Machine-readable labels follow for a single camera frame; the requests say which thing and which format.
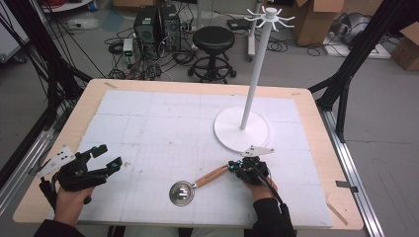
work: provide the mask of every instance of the black sleeve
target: black sleeve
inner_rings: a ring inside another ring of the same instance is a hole
[[[46,219],[34,237],[84,237],[75,227]]]
[[[292,237],[293,225],[287,211],[280,211],[275,198],[263,198],[253,203],[258,220],[253,225],[253,237]]]

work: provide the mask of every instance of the computer tower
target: computer tower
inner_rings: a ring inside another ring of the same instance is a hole
[[[170,51],[181,50],[180,19],[176,6],[163,4],[160,7],[161,22],[163,26],[163,38],[166,48]]]
[[[140,6],[133,23],[133,29],[141,58],[158,59],[158,47],[162,41],[158,8],[156,6]]]

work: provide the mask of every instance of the human hand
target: human hand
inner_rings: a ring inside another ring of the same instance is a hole
[[[75,226],[83,209],[84,199],[89,197],[94,189],[95,187],[77,192],[67,192],[63,188],[59,188],[53,220]]]
[[[266,180],[269,182],[269,184],[271,184],[271,186],[276,191],[278,190],[278,187],[274,183],[273,180],[271,180],[268,177],[266,177]],[[250,184],[244,183],[244,182],[243,182],[243,184],[252,193],[253,202],[256,201],[256,200],[259,200],[259,199],[263,199],[263,198],[275,198],[274,194],[272,194],[272,191],[265,184],[261,184],[261,185],[250,185]]]

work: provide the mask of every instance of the metal rail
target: metal rail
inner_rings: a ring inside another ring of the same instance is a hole
[[[319,109],[320,114],[324,120],[326,128],[329,132],[330,139],[338,155],[344,174],[351,187],[357,187],[358,191],[353,193],[354,199],[357,202],[358,209],[364,219],[364,223],[370,236],[384,237],[381,226],[379,225],[376,213],[367,196],[367,192],[358,174],[357,167],[354,164],[352,156],[349,152],[346,143],[341,142],[339,135],[335,132],[336,119],[332,112],[323,111]]]

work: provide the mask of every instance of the black stool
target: black stool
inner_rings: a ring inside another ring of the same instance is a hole
[[[228,63],[227,55],[225,55],[225,51],[234,46],[235,37],[233,32],[223,27],[204,27],[194,33],[193,42],[197,48],[205,51],[209,56],[199,58],[188,70],[189,76],[197,75],[201,79],[200,82],[223,80],[227,84],[225,77],[228,75],[235,77],[237,75],[237,72]],[[223,54],[224,58],[217,57],[219,54]],[[209,63],[199,65],[204,60],[208,60]],[[223,64],[217,66],[217,60],[220,60]]]

